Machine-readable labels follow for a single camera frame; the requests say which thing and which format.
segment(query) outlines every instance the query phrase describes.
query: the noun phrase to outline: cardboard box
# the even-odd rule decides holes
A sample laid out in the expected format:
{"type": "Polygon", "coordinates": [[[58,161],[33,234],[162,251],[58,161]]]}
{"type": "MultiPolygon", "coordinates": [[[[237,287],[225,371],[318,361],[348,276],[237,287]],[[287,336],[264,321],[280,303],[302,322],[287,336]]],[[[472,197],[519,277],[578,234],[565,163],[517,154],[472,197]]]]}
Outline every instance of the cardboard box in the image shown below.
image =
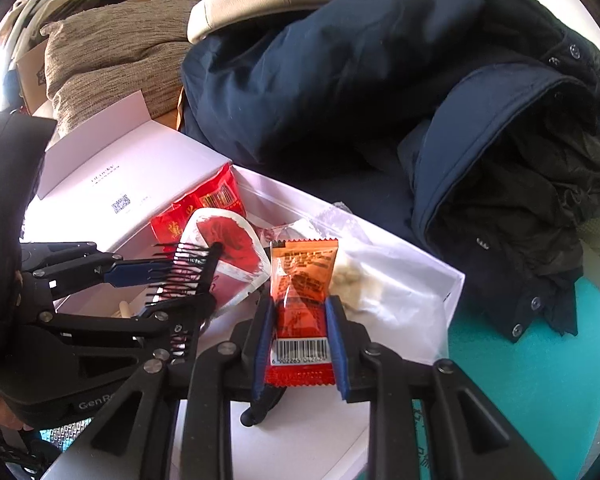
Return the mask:
{"type": "Polygon", "coordinates": [[[178,111],[176,109],[173,109],[171,110],[171,112],[167,112],[164,115],[161,115],[160,117],[156,117],[154,121],[163,124],[164,126],[171,128],[172,130],[177,130],[178,111]]]}
{"type": "Polygon", "coordinates": [[[16,61],[20,92],[30,114],[38,110],[46,101],[45,49],[47,41],[35,46],[16,61]]]}

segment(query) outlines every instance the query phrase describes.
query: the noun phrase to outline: jacket snap button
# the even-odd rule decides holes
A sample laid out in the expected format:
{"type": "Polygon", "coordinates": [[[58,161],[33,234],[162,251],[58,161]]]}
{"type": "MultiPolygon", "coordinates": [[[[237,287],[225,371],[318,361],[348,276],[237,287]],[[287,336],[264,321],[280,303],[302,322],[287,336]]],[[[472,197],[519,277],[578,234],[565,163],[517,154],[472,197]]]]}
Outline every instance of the jacket snap button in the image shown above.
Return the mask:
{"type": "Polygon", "coordinates": [[[580,49],[577,45],[571,45],[569,47],[569,52],[571,52],[571,56],[573,57],[573,59],[580,59],[580,49]]]}

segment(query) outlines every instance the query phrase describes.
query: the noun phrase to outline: qr code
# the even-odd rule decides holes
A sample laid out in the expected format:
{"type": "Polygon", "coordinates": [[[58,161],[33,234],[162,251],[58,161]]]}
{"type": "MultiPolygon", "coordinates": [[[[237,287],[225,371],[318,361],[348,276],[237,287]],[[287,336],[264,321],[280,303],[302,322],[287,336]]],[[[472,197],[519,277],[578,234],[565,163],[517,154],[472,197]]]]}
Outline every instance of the qr code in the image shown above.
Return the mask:
{"type": "Polygon", "coordinates": [[[129,204],[131,204],[131,200],[129,200],[129,197],[127,195],[123,195],[119,199],[117,199],[113,204],[111,204],[111,207],[113,208],[113,212],[117,215],[129,204]]]}

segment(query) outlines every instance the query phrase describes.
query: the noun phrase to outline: red snack packet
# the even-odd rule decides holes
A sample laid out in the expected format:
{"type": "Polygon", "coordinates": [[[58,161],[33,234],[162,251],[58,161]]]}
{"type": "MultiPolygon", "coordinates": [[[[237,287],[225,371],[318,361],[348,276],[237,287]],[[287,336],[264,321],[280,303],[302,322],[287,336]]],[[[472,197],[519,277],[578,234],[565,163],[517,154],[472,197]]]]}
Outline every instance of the red snack packet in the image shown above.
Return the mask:
{"type": "Polygon", "coordinates": [[[244,205],[231,166],[225,164],[215,176],[171,204],[164,213],[152,218],[151,228],[161,244],[179,242],[184,227],[196,209],[215,207],[234,211],[245,217],[244,205]]]}
{"type": "Polygon", "coordinates": [[[335,384],[327,341],[327,298],[337,240],[271,245],[271,297],[277,323],[265,369],[273,386],[335,384]]]}

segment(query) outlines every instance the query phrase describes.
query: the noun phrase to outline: red packaging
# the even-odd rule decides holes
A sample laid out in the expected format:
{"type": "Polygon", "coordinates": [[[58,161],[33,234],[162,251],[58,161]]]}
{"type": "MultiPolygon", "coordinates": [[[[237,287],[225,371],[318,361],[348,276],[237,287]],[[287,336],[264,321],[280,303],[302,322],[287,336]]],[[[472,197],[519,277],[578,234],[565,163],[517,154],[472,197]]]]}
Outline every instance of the red packaging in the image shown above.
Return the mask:
{"type": "Polygon", "coordinates": [[[271,297],[277,323],[265,382],[273,386],[335,384],[324,301],[337,240],[298,240],[271,245],[271,297]]]}
{"type": "Polygon", "coordinates": [[[240,303],[271,275],[271,264],[256,233],[246,219],[233,211],[198,209],[184,229],[182,242],[202,247],[214,242],[222,244],[211,285],[216,315],[240,303]]]}
{"type": "Polygon", "coordinates": [[[171,204],[164,213],[151,220],[151,228],[161,244],[179,242],[184,227],[196,209],[215,207],[234,211],[245,217],[244,205],[231,166],[225,164],[215,176],[171,204]]]}

